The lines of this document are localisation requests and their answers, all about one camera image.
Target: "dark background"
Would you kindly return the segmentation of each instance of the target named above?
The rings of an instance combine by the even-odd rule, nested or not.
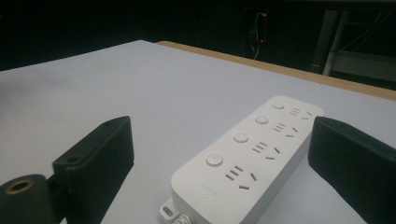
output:
[[[138,39],[168,40],[252,58],[252,48],[258,45],[258,12],[266,12],[267,21],[258,19],[264,43],[257,60],[309,71],[326,9],[351,11],[341,46],[367,30],[379,13],[389,14],[356,51],[396,57],[393,4],[291,2],[11,1],[0,5],[0,71]]]

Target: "power strip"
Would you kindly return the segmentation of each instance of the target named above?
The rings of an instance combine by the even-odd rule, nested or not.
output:
[[[317,106],[276,96],[172,176],[168,223],[257,223],[308,150]]]

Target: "white table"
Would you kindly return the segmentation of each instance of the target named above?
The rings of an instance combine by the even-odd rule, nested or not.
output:
[[[396,102],[144,41],[0,73],[0,183],[52,175],[100,123],[132,118],[135,166],[103,223],[162,223],[173,172],[275,95],[396,147]],[[364,223],[306,156],[259,223]]]

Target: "electrical outlet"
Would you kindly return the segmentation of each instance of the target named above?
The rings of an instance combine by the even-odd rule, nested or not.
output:
[[[175,221],[166,210],[190,223],[256,223],[308,150],[316,116],[323,111],[314,105],[273,97],[175,171],[162,216]]]

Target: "black object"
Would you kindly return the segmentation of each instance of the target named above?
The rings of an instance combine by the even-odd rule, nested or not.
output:
[[[52,164],[0,187],[0,223],[100,223],[134,166],[129,117],[109,120]]]
[[[309,165],[368,223],[396,223],[396,149],[335,119],[317,117]]]

